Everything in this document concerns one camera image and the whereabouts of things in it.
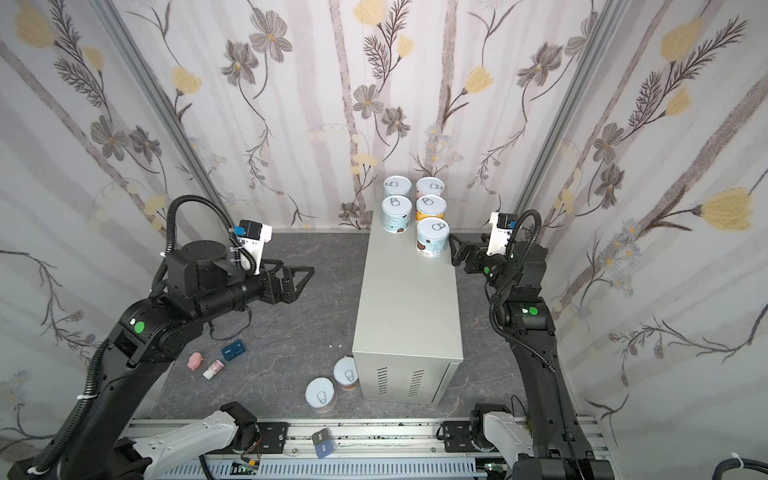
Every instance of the gray flower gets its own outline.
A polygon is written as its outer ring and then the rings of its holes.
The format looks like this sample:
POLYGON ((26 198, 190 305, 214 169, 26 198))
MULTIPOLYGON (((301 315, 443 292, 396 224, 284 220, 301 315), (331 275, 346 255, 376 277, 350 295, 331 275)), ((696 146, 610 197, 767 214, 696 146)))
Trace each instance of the gray flower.
POLYGON ((370 87, 360 85, 354 95, 357 103, 352 106, 352 109, 361 112, 363 118, 370 118, 371 113, 380 114, 384 111, 384 104, 376 100, 379 92, 375 85, 370 87))
POLYGON ((293 45, 283 38, 288 30, 288 25, 277 13, 269 10, 264 16, 261 10, 254 8, 250 21, 254 27, 261 31, 261 33, 250 34, 253 50, 261 53, 269 50, 274 61, 283 61, 283 52, 293 50, 293 45))
POLYGON ((563 50, 562 45, 552 45, 544 43, 541 48, 538 49, 536 55, 531 57, 533 60, 533 66, 528 68, 521 68, 518 71, 518 85, 524 87, 529 81, 533 80, 538 86, 542 86, 547 81, 547 74, 550 70, 555 70, 560 67, 561 52, 563 50))
POLYGON ((359 216, 358 212, 360 212, 360 207, 358 207, 355 202, 349 202, 347 204, 342 203, 339 218, 348 222, 350 217, 357 218, 359 216))
POLYGON ((144 131, 144 129, 138 125, 136 125, 136 130, 131 132, 131 143, 134 145, 134 152, 137 154, 144 154, 144 158, 147 159, 148 164, 152 163, 152 154, 159 157, 163 153, 160 149, 160 142, 157 140, 150 140, 149 133, 144 131))
POLYGON ((614 191, 617 188, 621 188, 621 181, 624 179, 624 171, 619 170, 619 167, 612 164, 609 168, 603 170, 603 173, 600 174, 600 178, 603 180, 603 183, 594 189, 594 194, 602 195, 602 207, 609 208, 617 202, 614 191))
POLYGON ((360 215, 360 225, 362 228, 366 230, 370 229, 371 223, 373 223, 373 210, 368 210, 360 215))
POLYGON ((592 33, 592 28, 594 28, 594 23, 598 20, 598 13, 592 12, 589 14, 588 17, 581 23, 581 35, 577 37, 570 37, 568 39, 568 43, 565 45, 565 54, 569 57, 573 57, 575 55, 581 55, 581 53, 584 51, 584 47, 587 46, 587 40, 589 40, 589 35, 592 33))
POLYGON ((594 147, 597 150, 592 157, 594 161, 612 164, 616 158, 614 147, 621 142, 621 136, 624 135, 624 129, 619 128, 616 122, 612 122, 603 128, 602 138, 594 141, 594 147))
POLYGON ((410 125, 406 125, 402 122, 405 119, 406 116, 402 113, 401 107, 387 108, 384 110, 382 123, 386 124, 387 136, 395 133, 395 130, 397 130, 400 137, 405 137, 408 134, 408 130, 411 129, 410 125))
POLYGON ((99 116, 98 121, 91 124, 91 138, 102 146, 101 153, 104 158, 109 158, 112 154, 119 161, 125 158, 123 148, 128 147, 128 136, 123 131, 114 131, 112 122, 104 115, 99 116))
POLYGON ((227 40, 227 51, 224 52, 224 57, 232 62, 229 67, 221 68, 221 73, 227 76, 227 81, 232 85, 237 85, 240 82, 240 76, 242 76, 248 83, 256 83, 251 69, 258 67, 259 61, 256 60, 250 50, 250 45, 241 41, 227 40))

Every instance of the floral wallpaper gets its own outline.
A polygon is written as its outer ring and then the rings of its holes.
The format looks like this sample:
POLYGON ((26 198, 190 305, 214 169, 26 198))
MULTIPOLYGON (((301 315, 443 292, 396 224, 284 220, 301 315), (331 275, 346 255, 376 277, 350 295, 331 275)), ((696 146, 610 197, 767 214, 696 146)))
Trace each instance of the floral wallpaper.
POLYGON ((535 194, 562 365, 625 478, 768 447, 766 25, 630 2, 535 194))
MULTIPOLYGON (((98 18, 75 3, 0 5, 3 468, 66 419, 96 346, 147 294, 165 207, 200 194, 98 18)), ((180 241, 223 239, 201 213, 184 212, 180 241)))
POLYGON ((392 174, 514 208, 603 2, 115 4, 235 217, 354 231, 392 174))

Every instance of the white can lid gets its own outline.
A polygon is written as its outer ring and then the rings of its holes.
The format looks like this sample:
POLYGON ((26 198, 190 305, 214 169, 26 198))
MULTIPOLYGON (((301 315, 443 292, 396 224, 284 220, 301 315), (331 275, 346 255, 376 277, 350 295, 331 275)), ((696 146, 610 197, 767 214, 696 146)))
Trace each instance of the white can lid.
POLYGON ((439 215, 448 208, 448 203, 443 197, 437 195, 425 195, 416 201, 416 209, 423 214, 439 215))
POLYGON ((427 240, 441 240, 451 233, 451 227, 442 218, 427 217, 419 222, 416 231, 427 240))
POLYGON ((402 195, 392 195, 382 202, 382 210, 394 217, 409 214, 411 207, 411 201, 402 195))
POLYGON ((325 377, 314 379, 304 392, 306 402, 314 409, 321 409, 333 400, 333 384, 325 377))
POLYGON ((384 188, 394 194, 407 194, 412 185, 411 181, 402 175, 392 175, 384 180, 384 188))
POLYGON ((341 385, 352 385, 357 381, 357 367, 351 356, 341 358, 333 367, 333 378, 341 385))
POLYGON ((416 181, 416 190, 427 195, 440 195, 445 190, 445 183, 437 177, 424 177, 416 181))

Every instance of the robotic arm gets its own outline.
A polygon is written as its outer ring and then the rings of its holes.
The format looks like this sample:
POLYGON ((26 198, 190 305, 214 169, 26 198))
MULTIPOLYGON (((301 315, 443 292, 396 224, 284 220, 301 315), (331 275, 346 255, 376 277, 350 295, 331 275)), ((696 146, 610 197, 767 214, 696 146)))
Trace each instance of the robotic arm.
POLYGON ((291 303, 299 297, 314 274, 312 267, 264 260, 271 268, 253 274, 257 260, 242 243, 246 238, 259 240, 260 230, 260 223, 248 220, 234 227, 204 197, 185 195, 174 200, 167 212, 164 259, 150 296, 129 306, 98 347, 84 392, 51 443, 37 457, 15 463, 8 478, 141 480, 144 473, 154 478, 152 471, 159 475, 189 459, 189 452, 196 451, 189 442, 203 440, 203 453, 228 445, 244 450, 258 439, 256 418, 235 402, 163 442, 118 441, 149 388, 184 347, 203 333, 204 323, 233 310, 244 311, 254 300, 291 303), (176 212, 188 201, 216 212, 227 229, 231 249, 212 240, 197 240, 177 249, 176 212), (242 267, 241 254, 248 260, 248 270, 242 267), (305 274, 298 282, 297 273, 305 274), (184 445, 187 456, 177 457, 172 445, 184 445))
POLYGON ((496 446, 515 480, 613 480, 610 464, 595 459, 578 424, 558 362, 554 323, 538 296, 547 267, 547 249, 536 244, 541 218, 535 210, 519 218, 498 214, 492 226, 493 234, 483 234, 479 243, 462 242, 451 235, 452 262, 455 266, 466 262, 466 273, 485 275, 489 321, 510 344, 520 366, 533 441, 528 451, 514 448, 525 445, 527 432, 521 432, 505 407, 478 404, 471 415, 471 443, 482 451, 496 446), (517 240, 528 217, 535 221, 530 237, 517 240), (488 293, 487 286, 494 291, 488 293))

